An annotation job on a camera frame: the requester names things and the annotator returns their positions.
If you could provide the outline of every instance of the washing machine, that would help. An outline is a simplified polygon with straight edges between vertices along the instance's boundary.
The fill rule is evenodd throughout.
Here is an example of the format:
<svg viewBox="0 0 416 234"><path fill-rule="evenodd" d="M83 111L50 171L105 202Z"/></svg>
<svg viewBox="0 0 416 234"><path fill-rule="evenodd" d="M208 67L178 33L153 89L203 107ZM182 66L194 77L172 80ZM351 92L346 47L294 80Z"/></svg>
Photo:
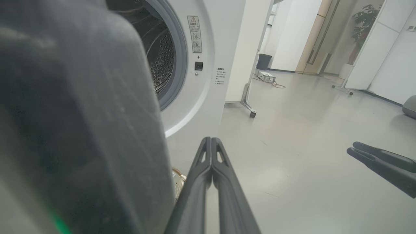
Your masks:
<svg viewBox="0 0 416 234"><path fill-rule="evenodd" d="M245 0L106 0L140 35L173 167L217 136Z"/></svg>

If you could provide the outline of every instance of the warning label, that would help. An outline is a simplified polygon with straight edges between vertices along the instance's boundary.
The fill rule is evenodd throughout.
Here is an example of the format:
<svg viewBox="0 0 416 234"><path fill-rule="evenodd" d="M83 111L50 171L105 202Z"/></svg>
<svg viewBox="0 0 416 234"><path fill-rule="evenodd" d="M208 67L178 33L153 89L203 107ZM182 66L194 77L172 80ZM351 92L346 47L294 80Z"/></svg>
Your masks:
<svg viewBox="0 0 416 234"><path fill-rule="evenodd" d="M198 17L188 16L188 23L192 37L192 51L194 53L202 53L201 30L199 28Z"/></svg>
<svg viewBox="0 0 416 234"><path fill-rule="evenodd" d="M225 72L224 68L221 68L221 67L217 68L217 76L215 77L215 84L223 85L226 74L227 73Z"/></svg>

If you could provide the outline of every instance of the washing machine door opening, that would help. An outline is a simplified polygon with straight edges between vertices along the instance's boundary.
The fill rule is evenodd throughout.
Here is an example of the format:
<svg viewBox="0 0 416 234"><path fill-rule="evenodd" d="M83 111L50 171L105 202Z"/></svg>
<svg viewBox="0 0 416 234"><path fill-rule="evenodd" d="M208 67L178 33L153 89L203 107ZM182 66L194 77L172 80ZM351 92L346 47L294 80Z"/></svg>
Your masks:
<svg viewBox="0 0 416 234"><path fill-rule="evenodd" d="M178 95L187 54L180 24L163 0L106 0L109 10L127 19L139 34L149 62L160 109Z"/></svg>

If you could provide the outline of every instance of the glossy floor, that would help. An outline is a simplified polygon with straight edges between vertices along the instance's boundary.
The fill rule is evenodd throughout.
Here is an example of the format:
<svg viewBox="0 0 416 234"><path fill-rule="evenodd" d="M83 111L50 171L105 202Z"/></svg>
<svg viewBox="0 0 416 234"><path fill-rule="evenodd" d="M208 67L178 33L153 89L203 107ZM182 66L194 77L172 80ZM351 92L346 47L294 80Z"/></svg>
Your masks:
<svg viewBox="0 0 416 234"><path fill-rule="evenodd" d="M416 120L331 80L273 73L253 81L249 111L226 104L219 137L263 234L413 234L416 200L346 153L355 141L416 159ZM208 233L218 233L215 189Z"/></svg>

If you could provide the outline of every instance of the rolling stand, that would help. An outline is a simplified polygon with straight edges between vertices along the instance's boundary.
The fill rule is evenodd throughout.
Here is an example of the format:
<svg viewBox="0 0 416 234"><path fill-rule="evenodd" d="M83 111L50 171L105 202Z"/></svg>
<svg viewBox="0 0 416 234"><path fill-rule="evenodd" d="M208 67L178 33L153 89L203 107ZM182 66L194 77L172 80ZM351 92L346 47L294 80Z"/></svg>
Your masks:
<svg viewBox="0 0 416 234"><path fill-rule="evenodd" d="M249 111L251 111L250 112L250 118L254 118L254 117L256 117L257 111L255 109L251 108L251 106L247 103L248 89L250 88L250 82L251 82L251 78L248 81L248 83L245 84L245 86L244 86L243 96L241 97L240 104L243 105L245 108L247 108Z"/></svg>
<svg viewBox="0 0 416 234"><path fill-rule="evenodd" d="M342 84L341 85L333 85L332 86L332 88L333 89L336 89L336 90L339 90L339 91L343 91L344 93L347 93L347 94L349 94L350 96L352 96L354 93L353 92L351 92L351 90L349 90L349 89L346 89L345 88L345 84L347 83L347 79L345 79L343 82L342 82Z"/></svg>

